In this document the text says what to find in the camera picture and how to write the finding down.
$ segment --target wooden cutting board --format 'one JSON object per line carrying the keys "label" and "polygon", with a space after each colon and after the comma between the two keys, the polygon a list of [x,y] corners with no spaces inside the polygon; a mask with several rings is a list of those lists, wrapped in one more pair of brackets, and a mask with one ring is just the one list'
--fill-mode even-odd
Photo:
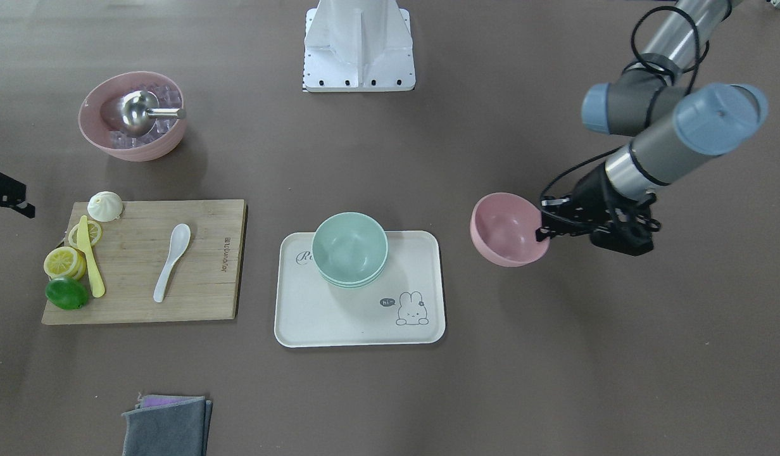
{"label": "wooden cutting board", "polygon": [[[66,229],[86,215],[75,203]],[[103,237],[92,248],[106,294],[83,308],[63,310],[47,301],[44,324],[143,323],[230,320],[236,317],[237,290],[246,220],[243,199],[123,202],[123,214],[101,223]],[[153,288],[179,223],[191,229],[191,242],[173,267],[162,303]],[[89,289],[89,278],[81,283]]]}

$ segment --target folded cloth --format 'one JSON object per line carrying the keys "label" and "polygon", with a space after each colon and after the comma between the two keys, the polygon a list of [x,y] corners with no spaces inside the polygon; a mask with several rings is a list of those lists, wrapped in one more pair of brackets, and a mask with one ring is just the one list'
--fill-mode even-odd
{"label": "folded cloth", "polygon": [[212,411],[204,396],[142,396],[123,413],[123,456],[204,456]]}

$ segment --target white spoon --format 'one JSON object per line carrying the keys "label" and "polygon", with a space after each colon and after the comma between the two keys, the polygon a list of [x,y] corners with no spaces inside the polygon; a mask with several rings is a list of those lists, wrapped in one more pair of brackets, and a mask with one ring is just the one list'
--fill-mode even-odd
{"label": "white spoon", "polygon": [[153,300],[161,303],[165,298],[165,286],[168,286],[170,271],[173,269],[176,261],[182,257],[190,243],[190,226],[179,223],[173,228],[170,234],[170,251],[168,259],[165,260],[165,266],[162,267],[162,273],[159,274],[159,280],[156,281],[156,287],[153,289]]}

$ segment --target brown table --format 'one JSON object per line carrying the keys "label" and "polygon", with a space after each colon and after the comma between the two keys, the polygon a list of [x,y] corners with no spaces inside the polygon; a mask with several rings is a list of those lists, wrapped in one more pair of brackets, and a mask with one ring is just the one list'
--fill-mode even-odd
{"label": "brown table", "polygon": [[[748,0],[712,37],[698,86],[755,84],[770,117],[660,194],[654,252],[559,239],[503,269],[471,245],[473,205],[535,201],[626,141],[579,110],[654,4],[401,2],[416,89],[348,95],[301,92],[314,6],[0,2],[0,171],[37,206],[0,208],[0,454],[119,454],[138,393],[213,399],[211,455],[780,454],[780,11]],[[84,96],[129,70],[184,90],[190,127],[162,159],[119,161],[78,131]],[[42,260],[101,190],[245,199],[237,319],[43,326]],[[345,210],[437,237],[438,343],[275,340],[281,240]]]}

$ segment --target knife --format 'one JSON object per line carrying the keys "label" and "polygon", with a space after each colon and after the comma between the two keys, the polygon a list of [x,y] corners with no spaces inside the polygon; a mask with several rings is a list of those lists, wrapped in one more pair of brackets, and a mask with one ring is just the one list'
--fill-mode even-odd
{"label": "knife", "polygon": [[86,216],[80,216],[78,223],[77,242],[78,250],[86,255],[86,271],[89,271],[89,288],[92,289],[92,296],[100,298],[106,294],[106,286],[103,285],[103,278],[98,271],[98,263],[94,260],[92,253],[92,243],[89,240],[89,225],[86,222]]}

